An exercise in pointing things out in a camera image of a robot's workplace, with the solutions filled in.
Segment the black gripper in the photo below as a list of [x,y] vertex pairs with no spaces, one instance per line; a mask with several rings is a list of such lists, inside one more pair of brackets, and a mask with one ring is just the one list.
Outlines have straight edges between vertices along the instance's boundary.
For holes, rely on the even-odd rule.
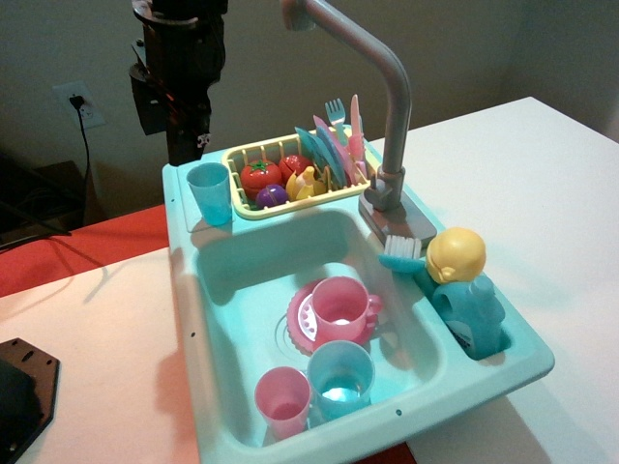
[[129,76],[140,126],[146,135],[165,132],[168,163],[199,160],[211,137],[209,99],[184,101],[157,84],[142,65],[132,65]]

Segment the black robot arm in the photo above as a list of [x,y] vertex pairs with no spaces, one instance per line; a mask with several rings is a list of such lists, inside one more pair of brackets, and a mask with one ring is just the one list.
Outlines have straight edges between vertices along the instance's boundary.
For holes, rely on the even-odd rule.
[[133,1],[133,101],[145,134],[166,135],[168,163],[199,160],[210,143],[209,88],[225,63],[226,1]]

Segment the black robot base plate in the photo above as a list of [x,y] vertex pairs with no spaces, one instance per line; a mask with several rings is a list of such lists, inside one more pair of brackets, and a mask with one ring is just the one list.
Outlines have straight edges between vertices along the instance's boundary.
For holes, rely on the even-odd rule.
[[60,361],[21,339],[1,343],[1,461],[16,463],[51,423]]

